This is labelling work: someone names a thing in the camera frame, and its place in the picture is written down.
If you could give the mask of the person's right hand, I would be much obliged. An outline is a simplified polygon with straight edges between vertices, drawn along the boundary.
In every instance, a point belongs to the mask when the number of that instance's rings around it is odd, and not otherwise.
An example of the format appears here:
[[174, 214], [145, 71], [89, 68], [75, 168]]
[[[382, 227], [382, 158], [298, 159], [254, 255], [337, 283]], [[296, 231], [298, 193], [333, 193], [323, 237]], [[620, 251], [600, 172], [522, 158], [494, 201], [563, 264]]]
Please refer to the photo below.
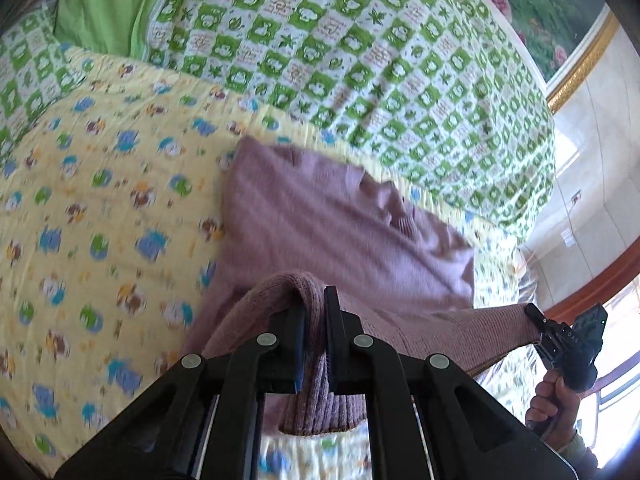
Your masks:
[[536, 385], [525, 414], [529, 427], [542, 430], [541, 440], [556, 452], [566, 455], [585, 448], [584, 440], [576, 429], [576, 420], [582, 395], [572, 390], [558, 370], [548, 370]]

